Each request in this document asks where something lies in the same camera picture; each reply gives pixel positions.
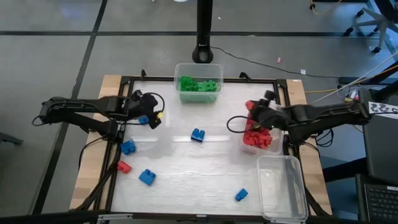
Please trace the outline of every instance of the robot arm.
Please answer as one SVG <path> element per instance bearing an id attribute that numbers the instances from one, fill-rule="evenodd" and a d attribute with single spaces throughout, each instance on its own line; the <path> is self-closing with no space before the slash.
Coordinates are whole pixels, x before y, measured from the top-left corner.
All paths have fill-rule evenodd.
<path id="1" fill-rule="evenodd" d="M 118 138 L 118 124 L 130 119 L 147 116 L 149 126 L 152 129 L 158 127 L 162 111 L 154 111 L 157 100 L 153 95 L 156 94 L 142 94 L 136 90 L 130 97 L 105 96 L 98 100 L 53 97 L 42 103 L 38 118 L 42 124 L 66 122 L 77 125 L 86 132 L 94 130 L 115 140 Z M 78 113 L 101 113 L 109 121 L 97 121 Z"/>
<path id="2" fill-rule="evenodd" d="M 250 118 L 257 121 L 256 126 L 287 131 L 293 144 L 303 143 L 312 134 L 326 129 L 342 124 L 364 125 L 371 119 L 362 103 L 330 106 L 294 105 L 279 111 L 269 107 L 275 93 L 267 91 L 265 97 L 259 101 L 251 101 Z"/>

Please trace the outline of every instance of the blue lego brick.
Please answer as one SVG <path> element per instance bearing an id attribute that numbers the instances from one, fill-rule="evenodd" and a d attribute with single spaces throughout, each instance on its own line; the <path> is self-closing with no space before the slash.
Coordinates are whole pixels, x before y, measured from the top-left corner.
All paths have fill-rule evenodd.
<path id="1" fill-rule="evenodd" d="M 150 186 L 155 180 L 156 174 L 151 172 L 149 169 L 146 169 L 142 174 L 138 177 L 142 182 Z"/>
<path id="2" fill-rule="evenodd" d="M 147 116 L 142 116 L 138 119 L 140 124 L 147 124 L 149 123 L 149 118 Z"/>
<path id="3" fill-rule="evenodd" d="M 242 189 L 238 194 L 236 194 L 235 199 L 240 202 L 247 194 L 248 192 L 245 189 Z"/>
<path id="4" fill-rule="evenodd" d="M 125 155 L 128 155 L 128 154 L 136 151 L 136 145 L 134 144 L 133 140 L 126 141 L 126 142 L 120 144 L 120 148 L 122 149 L 122 152 Z"/>
<path id="5" fill-rule="evenodd" d="M 205 138 L 205 131 L 195 128 L 192 132 L 191 139 L 203 142 L 203 138 Z"/>

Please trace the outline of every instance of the keyboard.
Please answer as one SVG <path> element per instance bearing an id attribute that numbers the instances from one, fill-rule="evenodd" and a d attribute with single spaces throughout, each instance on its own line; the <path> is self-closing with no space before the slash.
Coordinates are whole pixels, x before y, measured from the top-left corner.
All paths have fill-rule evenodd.
<path id="1" fill-rule="evenodd" d="M 370 222 L 398 223 L 398 187 L 365 184 Z"/>

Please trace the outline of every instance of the plastic container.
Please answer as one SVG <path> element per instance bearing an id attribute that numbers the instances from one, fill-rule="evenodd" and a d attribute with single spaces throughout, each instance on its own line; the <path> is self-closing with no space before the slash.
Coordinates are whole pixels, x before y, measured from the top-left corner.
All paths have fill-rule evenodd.
<path id="1" fill-rule="evenodd" d="M 216 91 L 182 91 L 181 77 L 192 77 L 195 82 L 214 81 Z M 182 103 L 212 103 L 223 89 L 223 67 L 217 64 L 180 63 L 175 66 L 174 87 Z"/>
<path id="2" fill-rule="evenodd" d="M 257 171 L 262 216 L 271 222 L 304 223 L 308 207 L 300 161 L 294 156 L 262 156 Z"/>
<path id="3" fill-rule="evenodd" d="M 271 102 L 269 105 L 270 108 L 274 110 L 281 110 L 282 106 L 277 105 L 274 102 Z M 269 131 L 271 137 L 272 137 L 272 142 L 270 145 L 268 145 L 267 149 L 261 149 L 258 147 L 250 146 L 247 145 L 243 142 L 243 136 L 242 135 L 242 146 L 241 150 L 250 154 L 258 154 L 258 153 L 263 153 L 263 154 L 268 154 L 268 155 L 281 155 L 282 154 L 282 144 L 284 141 L 284 134 L 281 130 L 274 128 Z"/>

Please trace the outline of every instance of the white table surface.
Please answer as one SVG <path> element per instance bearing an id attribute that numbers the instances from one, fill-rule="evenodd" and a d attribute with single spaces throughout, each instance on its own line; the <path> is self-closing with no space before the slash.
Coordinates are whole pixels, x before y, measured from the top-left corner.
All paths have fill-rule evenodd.
<path id="1" fill-rule="evenodd" d="M 137 151 L 121 155 L 132 171 L 118 173 L 113 212 L 261 215 L 258 155 L 240 150 L 242 134 L 229 132 L 226 122 L 247 115 L 244 103 L 274 91 L 271 84 L 224 83 L 213 104 L 181 104 L 172 82 L 134 82 L 134 89 L 162 95 L 166 106 L 158 128 L 127 127 L 124 140 L 133 139 Z M 245 123 L 237 119 L 231 128 L 243 130 Z M 194 128 L 205 130 L 203 143 L 191 141 Z M 138 179 L 145 169 L 156 174 L 151 186 Z M 237 202 L 234 197 L 242 188 L 249 194 Z M 275 195 L 270 200 L 282 199 Z"/>

